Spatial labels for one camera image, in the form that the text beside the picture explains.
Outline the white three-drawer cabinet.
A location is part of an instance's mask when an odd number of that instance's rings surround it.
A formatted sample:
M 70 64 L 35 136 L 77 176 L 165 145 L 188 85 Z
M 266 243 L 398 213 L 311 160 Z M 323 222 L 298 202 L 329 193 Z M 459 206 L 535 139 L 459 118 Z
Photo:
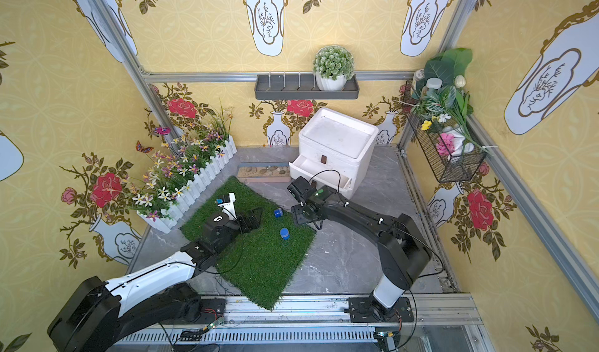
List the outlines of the white three-drawer cabinet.
M 350 199 L 368 172 L 377 134 L 372 124 L 321 108 L 299 132 L 290 176 L 327 185 Z

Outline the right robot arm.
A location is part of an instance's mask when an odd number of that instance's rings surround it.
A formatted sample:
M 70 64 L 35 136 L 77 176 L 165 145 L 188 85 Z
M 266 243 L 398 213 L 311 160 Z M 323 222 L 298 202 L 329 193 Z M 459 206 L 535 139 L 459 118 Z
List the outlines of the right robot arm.
M 315 188 L 298 177 L 287 188 L 296 199 L 292 208 L 294 223 L 316 224 L 329 220 L 366 238 L 379 253 L 382 278 L 372 291 L 375 302 L 392 308 L 411 289 L 433 258 L 420 230 L 410 216 L 393 217 L 350 201 L 327 185 Z

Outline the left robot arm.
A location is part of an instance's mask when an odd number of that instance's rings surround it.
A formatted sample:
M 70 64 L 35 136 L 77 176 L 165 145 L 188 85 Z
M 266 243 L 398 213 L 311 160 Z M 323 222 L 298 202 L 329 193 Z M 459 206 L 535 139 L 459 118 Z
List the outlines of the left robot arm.
M 209 273 L 241 234 L 261 225 L 263 209 L 213 214 L 204 236 L 170 257 L 111 280 L 90 277 L 53 319 L 47 333 L 58 351 L 106 351 L 123 338 L 171 319 L 196 320 L 201 296 L 189 280 Z

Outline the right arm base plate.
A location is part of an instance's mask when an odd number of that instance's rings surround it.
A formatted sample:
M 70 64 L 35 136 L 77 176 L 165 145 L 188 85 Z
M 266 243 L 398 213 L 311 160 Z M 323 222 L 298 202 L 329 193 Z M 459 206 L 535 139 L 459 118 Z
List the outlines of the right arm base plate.
M 373 296 L 350 297 L 344 313 L 352 323 L 413 322 L 414 307 L 407 297 L 400 297 L 391 308 L 385 308 Z

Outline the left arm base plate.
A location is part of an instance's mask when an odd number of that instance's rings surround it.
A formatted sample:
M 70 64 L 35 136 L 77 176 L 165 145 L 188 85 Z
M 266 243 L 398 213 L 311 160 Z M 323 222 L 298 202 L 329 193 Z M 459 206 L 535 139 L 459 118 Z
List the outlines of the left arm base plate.
M 183 319 L 188 323 L 207 325 L 223 317 L 225 310 L 224 297 L 196 298 L 185 307 Z

